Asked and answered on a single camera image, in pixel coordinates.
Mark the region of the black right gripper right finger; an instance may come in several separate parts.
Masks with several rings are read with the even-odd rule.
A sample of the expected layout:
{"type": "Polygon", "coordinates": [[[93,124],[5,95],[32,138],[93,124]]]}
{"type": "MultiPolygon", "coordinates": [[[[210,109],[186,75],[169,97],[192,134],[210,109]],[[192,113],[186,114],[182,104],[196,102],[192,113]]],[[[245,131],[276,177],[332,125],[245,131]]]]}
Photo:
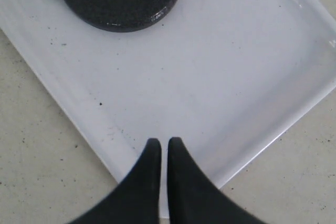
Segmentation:
{"type": "Polygon", "coordinates": [[[170,223],[263,223],[213,185],[179,137],[168,144],[167,198],[170,223]]]}

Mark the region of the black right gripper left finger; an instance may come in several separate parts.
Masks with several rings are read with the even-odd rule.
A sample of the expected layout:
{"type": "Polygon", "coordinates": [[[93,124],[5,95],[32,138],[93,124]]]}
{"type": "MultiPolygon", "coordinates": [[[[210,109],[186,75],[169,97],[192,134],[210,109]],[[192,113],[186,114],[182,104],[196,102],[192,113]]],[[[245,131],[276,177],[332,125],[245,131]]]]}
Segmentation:
{"type": "Polygon", "coordinates": [[[123,181],[71,223],[159,223],[160,183],[161,145],[150,138],[123,181]]]}

